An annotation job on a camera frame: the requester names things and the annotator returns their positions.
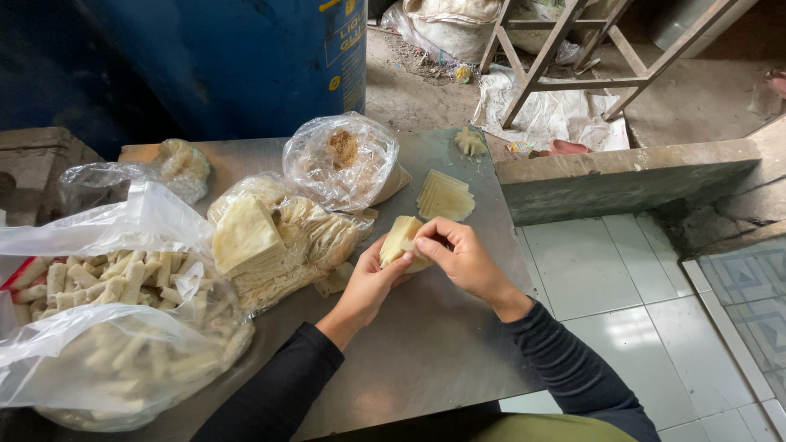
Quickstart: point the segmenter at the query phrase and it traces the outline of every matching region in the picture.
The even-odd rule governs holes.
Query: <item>black sleeve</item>
[[[592,348],[549,315],[543,304],[503,322],[566,414],[611,423],[640,442],[658,441],[655,425],[619,375]]]
[[[304,322],[191,441],[289,440],[343,361],[341,351]]]

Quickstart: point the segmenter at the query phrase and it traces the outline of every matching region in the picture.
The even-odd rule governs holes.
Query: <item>bag of dough strips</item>
[[[284,176],[334,212],[359,213],[412,181],[385,126],[347,112],[306,122],[284,147]]]
[[[255,315],[327,277],[365,239],[373,219],[325,210],[274,172],[248,176],[213,202],[213,254]]]
[[[217,279],[213,234],[166,187],[138,181],[128,201],[0,228],[4,260],[30,256],[0,287],[0,407],[131,430],[227,371],[254,327]]]

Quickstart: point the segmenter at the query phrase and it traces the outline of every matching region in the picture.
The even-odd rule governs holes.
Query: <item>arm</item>
[[[192,441],[289,440],[343,362],[352,337],[368,326],[391,287],[412,263],[411,252],[381,270],[380,238],[358,259],[338,304],[316,326],[304,322],[273,358],[202,425]]]
[[[494,309],[565,413],[599,418],[639,440],[647,440],[640,434],[656,433],[619,375],[542,304],[521,293],[494,264],[471,227],[435,218],[418,231],[416,245],[456,285]]]

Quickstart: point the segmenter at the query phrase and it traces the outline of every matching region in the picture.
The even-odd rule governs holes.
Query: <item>blue barrel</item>
[[[84,0],[191,140],[365,111],[366,0]]]

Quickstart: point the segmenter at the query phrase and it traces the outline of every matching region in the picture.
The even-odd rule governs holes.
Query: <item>metal tabletop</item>
[[[415,198],[429,169],[469,184],[475,211],[465,220],[494,261],[525,293],[534,295],[524,256],[488,155],[480,163],[462,157],[452,140],[457,130],[398,132],[399,162],[413,181],[377,205],[379,219],[360,252],[390,230],[398,215],[417,215]],[[287,138],[197,142],[215,171],[210,203],[246,175],[281,172]],[[121,160],[151,160],[157,145],[123,148]],[[255,318],[256,335],[246,354],[227,373],[149,425],[127,433],[77,433],[61,429],[58,440],[188,440],[233,392],[267,362],[303,322],[316,323],[339,295],[322,299],[312,286],[298,290]],[[311,407],[292,440],[342,433],[475,403],[543,390],[512,339],[484,302],[455,287],[431,266],[391,291],[379,315],[344,351],[346,361]]]

